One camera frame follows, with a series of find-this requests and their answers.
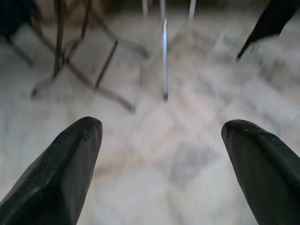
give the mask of tiled floor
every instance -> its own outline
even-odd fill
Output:
[[[0,198],[60,131],[93,116],[103,122],[104,137],[80,225],[255,225],[221,127],[231,119],[250,120],[300,154],[300,29],[291,21],[279,39],[261,42],[259,67],[251,57],[236,63],[237,50],[223,41],[228,36],[242,43],[257,14],[201,12],[184,26],[187,18],[183,11],[169,12],[168,103],[161,95],[159,13],[147,19],[123,13],[111,20],[113,30],[151,51],[143,60],[119,48],[101,84],[134,103],[135,113],[86,89],[67,69],[30,99],[33,85],[51,74],[52,55],[26,29],[16,41],[34,68],[1,46]],[[181,46],[176,35],[190,27],[205,35],[193,43],[196,50]],[[54,37],[54,30],[47,27],[46,33]],[[87,40],[74,62],[94,79],[111,43],[98,29]]]

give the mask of marble floor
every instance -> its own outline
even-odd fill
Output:
[[[109,22],[151,53],[145,60],[119,48],[101,84],[132,102],[135,113],[86,89],[68,69],[31,99],[34,84],[51,75],[52,54],[27,29],[16,43],[29,52],[33,68],[0,46],[1,199],[59,132],[92,116],[102,121],[104,136],[79,225],[256,224],[222,143],[221,127],[231,119],[252,121],[300,154],[297,18],[280,38],[261,41],[255,54],[251,51],[237,63],[234,57],[257,13],[201,11],[187,24],[187,8],[170,9],[168,17],[168,103],[161,94],[159,12],[148,18],[124,12]],[[178,34],[185,29],[204,35],[205,44],[196,50],[181,46],[185,41]],[[55,27],[45,26],[45,32],[54,39]],[[76,32],[67,28],[67,36]],[[91,27],[73,62],[94,79],[111,44]]]

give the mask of white chair leg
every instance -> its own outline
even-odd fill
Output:
[[[188,20],[192,21],[194,18],[194,13],[195,13],[195,7],[196,7],[196,1],[197,0],[191,0],[191,5],[189,7],[189,15],[188,15]]]
[[[161,19],[165,19],[165,0],[160,0],[160,16]]]
[[[143,16],[148,15],[148,0],[142,0],[142,14]]]

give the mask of gray floor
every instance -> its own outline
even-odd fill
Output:
[[[187,12],[169,12],[170,41],[187,27]],[[196,14],[188,26],[213,45],[201,59],[188,51],[169,59],[168,103],[160,95],[161,70],[153,66],[161,57],[159,12],[112,19],[115,31],[151,51],[143,60],[118,49],[101,84],[134,103],[134,114],[86,89],[67,69],[30,99],[33,85],[51,75],[53,56],[27,29],[20,31],[16,42],[35,66],[1,45],[0,198],[60,131],[93,116],[103,122],[104,137],[79,224],[255,225],[221,140],[223,123],[255,122],[300,154],[300,28],[291,21],[279,39],[260,42],[236,63],[235,44],[245,41],[257,18],[230,10]],[[45,30],[54,37],[54,27]],[[68,27],[68,35],[75,32]],[[74,62],[95,79],[110,45],[93,28]]]

